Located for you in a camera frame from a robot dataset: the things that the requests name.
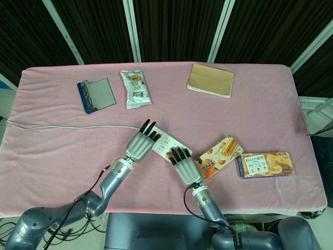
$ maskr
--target brown notebook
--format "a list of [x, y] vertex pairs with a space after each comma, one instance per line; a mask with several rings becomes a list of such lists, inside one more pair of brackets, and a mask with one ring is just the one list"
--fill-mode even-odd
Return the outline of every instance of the brown notebook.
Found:
[[193, 64], [187, 88], [207, 94], [229, 98], [234, 73], [200, 64]]

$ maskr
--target orange snack box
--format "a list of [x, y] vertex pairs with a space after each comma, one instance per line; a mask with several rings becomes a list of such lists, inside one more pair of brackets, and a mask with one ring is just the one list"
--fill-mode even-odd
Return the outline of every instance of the orange snack box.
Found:
[[241, 153], [243, 153], [243, 149], [239, 146], [238, 142], [229, 135], [198, 157], [196, 164], [206, 180], [224, 168]]
[[288, 152], [241, 154], [237, 162], [242, 179], [294, 174]]

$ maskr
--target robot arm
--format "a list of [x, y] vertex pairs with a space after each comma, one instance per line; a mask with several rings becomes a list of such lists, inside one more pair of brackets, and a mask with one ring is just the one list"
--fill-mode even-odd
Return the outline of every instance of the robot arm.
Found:
[[74, 202], [61, 207], [35, 207], [25, 211], [8, 238], [5, 249], [36, 249], [49, 228], [60, 229], [62, 226], [82, 219], [86, 213], [93, 216], [101, 215], [105, 211], [113, 193], [133, 169], [133, 163], [142, 161], [151, 150], [155, 141], [160, 137], [159, 134], [156, 135], [156, 131], [151, 132], [156, 124], [155, 122], [146, 129], [149, 122], [150, 120], [147, 120], [128, 143], [126, 157], [121, 158], [117, 162], [112, 171], [99, 185], [102, 197], [92, 192], [91, 188], [76, 198]]
[[182, 183], [188, 189], [193, 189], [192, 195], [196, 199], [204, 218], [211, 227], [219, 229], [212, 238], [215, 250], [283, 250], [281, 239], [271, 232], [247, 231], [236, 233], [223, 216], [219, 207], [210, 194], [207, 186], [203, 185], [203, 175], [191, 157], [189, 151], [180, 148], [172, 149], [168, 158], [174, 165]]

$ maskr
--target book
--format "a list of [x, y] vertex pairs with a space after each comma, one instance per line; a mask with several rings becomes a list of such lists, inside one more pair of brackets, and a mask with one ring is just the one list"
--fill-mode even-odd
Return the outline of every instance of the book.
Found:
[[234, 73], [193, 64], [187, 88], [207, 94], [230, 98]]
[[93, 83], [79, 82], [78, 89], [87, 114], [117, 103], [107, 78]]

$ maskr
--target power strip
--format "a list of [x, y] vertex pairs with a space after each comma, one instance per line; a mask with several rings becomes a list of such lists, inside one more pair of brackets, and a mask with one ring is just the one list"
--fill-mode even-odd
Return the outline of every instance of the power strip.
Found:
[[161, 138], [156, 141], [154, 146], [152, 147], [152, 150], [161, 156], [162, 158], [166, 159], [168, 162], [169, 159], [167, 158], [167, 152], [170, 152], [172, 148], [180, 147], [181, 149], [186, 149], [189, 151], [190, 154], [192, 154], [192, 150], [190, 150], [188, 147], [186, 147], [184, 144], [177, 141], [175, 138], [171, 137], [164, 131], [160, 130], [156, 126], [153, 128], [153, 131], [156, 131], [158, 134], [161, 134]]

